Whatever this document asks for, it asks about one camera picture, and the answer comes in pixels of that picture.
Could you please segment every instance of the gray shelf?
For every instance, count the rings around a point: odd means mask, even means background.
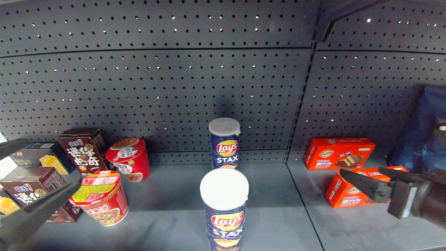
[[[382,167],[369,160],[365,167]],[[338,170],[308,170],[303,162],[288,163],[305,207],[325,250],[415,251],[444,250],[446,230],[420,218],[398,220],[387,204],[332,208],[325,191]]]
[[[77,223],[45,224],[13,250],[208,250],[198,187],[210,169],[153,167],[142,183],[123,181],[130,212],[121,223],[102,227],[84,213]],[[244,250],[322,251],[286,164],[245,164],[239,170],[250,184]]]

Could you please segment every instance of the gray metal wall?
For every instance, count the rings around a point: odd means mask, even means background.
[[[146,139],[153,164],[208,163],[207,125],[227,116],[246,162],[331,136],[368,136],[382,158],[420,87],[444,84],[443,15],[425,1],[0,5],[1,131],[99,127]]]

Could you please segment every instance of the chip can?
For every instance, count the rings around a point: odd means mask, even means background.
[[[218,168],[203,177],[200,194],[211,251],[241,250],[248,192],[248,180],[238,170]]]
[[[97,171],[83,178],[70,202],[103,226],[118,224],[128,213],[121,176],[115,171]]]
[[[209,123],[211,132],[212,169],[236,168],[239,161],[240,124],[237,120],[221,117]]]
[[[145,141],[140,138],[126,138],[113,144],[105,157],[130,182],[141,182],[150,174]]]

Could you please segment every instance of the ovaltine box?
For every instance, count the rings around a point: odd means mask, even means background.
[[[405,171],[406,169],[402,166],[388,167],[395,170]],[[378,180],[382,180],[385,182],[389,182],[390,178],[379,173],[378,168],[365,168],[365,169],[353,169],[350,170],[352,172],[356,172],[362,174],[364,176],[368,176],[371,178],[375,178]],[[334,208],[341,207],[355,207],[355,206],[363,206],[363,205],[372,205],[376,204],[369,197],[363,194],[359,189],[354,187],[352,184],[347,182],[338,172],[331,182],[330,188],[328,188],[325,193],[325,197],[328,202]]]
[[[62,187],[64,179],[54,167],[17,167],[4,177],[0,184],[11,194],[19,206],[32,204],[38,198]],[[48,222],[76,222],[82,210],[70,202],[62,205]]]
[[[313,138],[305,165],[310,170],[361,168],[374,148],[368,138]]]

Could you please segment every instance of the red noodle cup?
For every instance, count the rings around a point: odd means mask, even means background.
[[[70,202],[103,226],[118,224],[128,213],[121,176],[115,171],[97,171],[83,178]]]
[[[130,182],[141,182],[150,174],[145,141],[140,138],[126,138],[113,144],[105,158]]]

